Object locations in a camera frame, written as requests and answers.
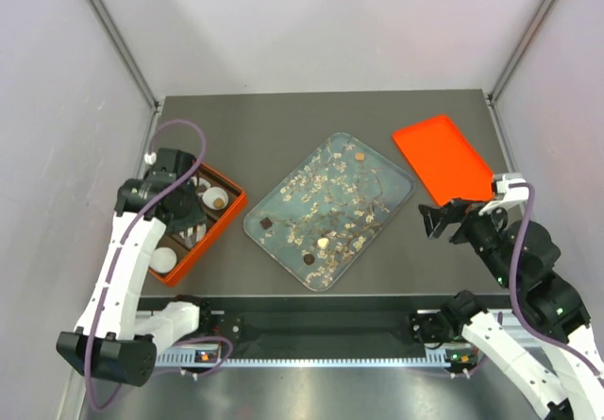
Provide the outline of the dark square chocolate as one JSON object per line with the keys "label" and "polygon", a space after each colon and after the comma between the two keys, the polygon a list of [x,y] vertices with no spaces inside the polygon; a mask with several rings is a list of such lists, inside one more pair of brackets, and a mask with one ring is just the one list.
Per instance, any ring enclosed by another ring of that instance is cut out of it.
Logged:
{"label": "dark square chocolate", "polygon": [[270,228],[273,225],[273,222],[271,221],[270,218],[265,217],[264,219],[262,219],[260,221],[260,224],[261,224],[261,226],[262,226],[263,229],[268,229],[268,228]]}

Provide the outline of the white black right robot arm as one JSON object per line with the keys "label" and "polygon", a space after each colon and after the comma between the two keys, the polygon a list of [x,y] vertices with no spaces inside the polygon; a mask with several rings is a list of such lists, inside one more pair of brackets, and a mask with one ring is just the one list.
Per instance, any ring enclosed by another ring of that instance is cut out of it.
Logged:
{"label": "white black right robot arm", "polygon": [[554,266],[562,252],[549,232],[524,218],[512,224],[501,207],[453,199],[419,206],[426,234],[438,238],[456,224],[453,244],[469,244],[497,284],[508,289],[512,313],[540,346],[545,368],[499,324],[475,294],[461,291],[434,314],[436,342],[465,341],[499,369],[542,419],[600,419],[603,359],[579,292]]}

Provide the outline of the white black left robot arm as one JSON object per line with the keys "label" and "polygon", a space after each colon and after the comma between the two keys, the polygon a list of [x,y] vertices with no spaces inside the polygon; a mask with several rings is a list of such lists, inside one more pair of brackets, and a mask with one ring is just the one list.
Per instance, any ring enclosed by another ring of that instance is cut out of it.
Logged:
{"label": "white black left robot arm", "polygon": [[56,350],[85,378],[141,387],[157,357],[188,335],[200,342],[213,332],[212,316],[193,296],[178,296],[145,320],[136,317],[142,287],[159,241],[191,231],[205,217],[192,182],[199,160],[161,148],[140,179],[118,190],[112,230],[91,299],[74,330],[62,331]]}

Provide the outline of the orange chocolate box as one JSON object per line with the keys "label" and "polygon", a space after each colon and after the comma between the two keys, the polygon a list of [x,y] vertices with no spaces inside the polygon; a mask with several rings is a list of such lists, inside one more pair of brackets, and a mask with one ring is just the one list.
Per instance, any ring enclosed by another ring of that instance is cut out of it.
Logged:
{"label": "orange chocolate box", "polygon": [[209,165],[202,163],[196,175],[208,180],[211,187],[218,186],[226,190],[229,197],[229,204],[223,210],[211,210],[204,205],[202,197],[199,197],[204,212],[207,215],[207,233],[198,243],[194,241],[193,235],[189,236],[190,249],[183,246],[177,235],[165,235],[160,240],[159,247],[169,247],[176,252],[177,265],[172,272],[165,276],[154,272],[150,267],[148,272],[157,280],[170,287],[176,286],[178,282],[195,267],[199,259],[227,230],[229,225],[243,211],[247,204],[244,190]]}

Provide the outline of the white paper cup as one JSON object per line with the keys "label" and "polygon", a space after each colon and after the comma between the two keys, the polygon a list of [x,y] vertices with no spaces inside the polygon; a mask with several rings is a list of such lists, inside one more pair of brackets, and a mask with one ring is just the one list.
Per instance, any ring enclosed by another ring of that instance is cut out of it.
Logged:
{"label": "white paper cup", "polygon": [[[216,198],[222,198],[224,201],[224,206],[221,209],[217,209],[213,206],[213,201]],[[227,191],[222,189],[221,187],[218,186],[214,186],[209,188],[202,196],[202,201],[204,203],[204,205],[207,208],[210,208],[211,210],[223,210],[225,209],[228,204],[229,204],[229,197],[227,194]]]}
{"label": "white paper cup", "polygon": [[156,248],[151,256],[149,267],[160,275],[167,275],[172,272],[177,265],[176,252],[169,247]]}
{"label": "white paper cup", "polygon": [[195,193],[198,197],[202,197],[203,194],[211,188],[211,184],[208,180],[200,176],[192,176],[191,183],[194,186]]}

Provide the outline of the orange box lid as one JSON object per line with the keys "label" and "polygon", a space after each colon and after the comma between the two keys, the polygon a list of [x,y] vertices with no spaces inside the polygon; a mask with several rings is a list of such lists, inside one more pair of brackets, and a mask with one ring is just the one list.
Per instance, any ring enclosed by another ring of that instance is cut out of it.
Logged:
{"label": "orange box lid", "polygon": [[438,115],[393,133],[395,145],[434,202],[488,201],[493,171],[449,117]]}

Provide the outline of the blossom pattern serving tray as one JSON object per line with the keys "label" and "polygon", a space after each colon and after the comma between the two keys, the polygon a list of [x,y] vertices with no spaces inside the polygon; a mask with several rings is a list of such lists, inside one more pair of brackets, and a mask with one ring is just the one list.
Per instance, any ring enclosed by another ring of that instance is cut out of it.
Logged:
{"label": "blossom pattern serving tray", "polygon": [[[365,159],[355,159],[363,153]],[[246,235],[310,291],[329,290],[411,198],[412,175],[367,144],[334,133],[243,219]],[[263,229],[268,217],[273,225]],[[326,248],[317,241],[328,238]],[[312,254],[307,265],[303,257]]]}

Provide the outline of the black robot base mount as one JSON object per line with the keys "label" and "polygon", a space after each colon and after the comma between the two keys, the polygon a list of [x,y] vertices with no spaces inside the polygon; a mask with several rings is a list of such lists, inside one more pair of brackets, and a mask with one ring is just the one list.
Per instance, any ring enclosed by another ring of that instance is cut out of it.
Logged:
{"label": "black robot base mount", "polygon": [[206,297],[186,338],[221,336],[237,358],[395,357],[453,342],[481,310],[467,291],[452,296]]}

